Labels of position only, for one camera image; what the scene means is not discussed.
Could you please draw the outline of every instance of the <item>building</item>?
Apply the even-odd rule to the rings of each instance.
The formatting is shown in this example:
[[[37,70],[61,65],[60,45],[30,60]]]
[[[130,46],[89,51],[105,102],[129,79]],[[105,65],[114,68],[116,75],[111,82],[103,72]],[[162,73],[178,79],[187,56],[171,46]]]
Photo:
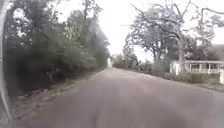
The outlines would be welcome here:
[[[220,69],[224,67],[224,61],[185,61],[185,70],[187,73],[201,73],[201,74],[219,74]],[[173,61],[170,64],[170,73],[179,75],[180,63]]]

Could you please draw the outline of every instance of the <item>shrub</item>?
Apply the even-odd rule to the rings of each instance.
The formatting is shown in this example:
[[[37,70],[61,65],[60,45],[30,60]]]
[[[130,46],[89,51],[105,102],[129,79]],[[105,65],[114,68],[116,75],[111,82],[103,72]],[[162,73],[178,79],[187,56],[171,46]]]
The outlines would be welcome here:
[[[207,84],[220,84],[219,83],[219,74],[181,74],[181,75],[174,75],[171,73],[164,73],[164,78],[168,80],[174,81],[182,81],[192,84],[199,84],[199,83],[207,83]]]

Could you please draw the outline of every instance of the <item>sky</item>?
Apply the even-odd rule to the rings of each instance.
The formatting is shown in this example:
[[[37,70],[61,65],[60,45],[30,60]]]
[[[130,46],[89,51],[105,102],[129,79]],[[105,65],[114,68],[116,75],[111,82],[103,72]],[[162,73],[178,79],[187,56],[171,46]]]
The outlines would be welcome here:
[[[129,25],[131,25],[137,15],[137,12],[131,4],[137,6],[141,10],[146,10],[149,3],[161,2],[164,0],[95,0],[103,11],[100,13],[99,24],[106,34],[110,46],[108,49],[113,54],[122,52],[125,38],[130,32]],[[209,7],[216,11],[224,12],[223,0],[191,0],[200,7]],[[186,5],[188,0],[178,0],[178,4]],[[70,0],[59,5],[58,10],[63,13],[64,19],[69,15],[72,10],[80,9],[80,0]],[[212,41],[213,44],[224,44],[223,42],[224,29],[215,29],[215,37]],[[144,61],[145,59],[151,60],[150,54],[146,54],[141,48],[135,48],[135,54],[138,59]]]

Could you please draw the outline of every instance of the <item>leaves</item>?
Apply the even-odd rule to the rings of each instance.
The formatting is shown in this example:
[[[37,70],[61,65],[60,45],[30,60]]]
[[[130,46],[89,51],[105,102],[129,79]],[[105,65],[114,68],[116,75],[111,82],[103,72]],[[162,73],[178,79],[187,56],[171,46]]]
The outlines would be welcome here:
[[[8,10],[4,32],[6,79],[18,76],[23,91],[49,87],[52,82],[107,64],[109,52],[106,36],[97,23],[98,5],[86,0],[88,16],[75,10],[66,22],[59,23],[58,12],[48,6],[52,2],[15,0]],[[15,17],[18,9],[23,17]]]

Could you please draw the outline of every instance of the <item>road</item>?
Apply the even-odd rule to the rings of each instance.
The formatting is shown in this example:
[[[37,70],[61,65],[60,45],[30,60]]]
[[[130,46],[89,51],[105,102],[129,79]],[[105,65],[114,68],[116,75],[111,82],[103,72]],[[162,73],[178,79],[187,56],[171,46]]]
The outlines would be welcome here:
[[[106,69],[58,98],[29,128],[223,128],[224,94]]]

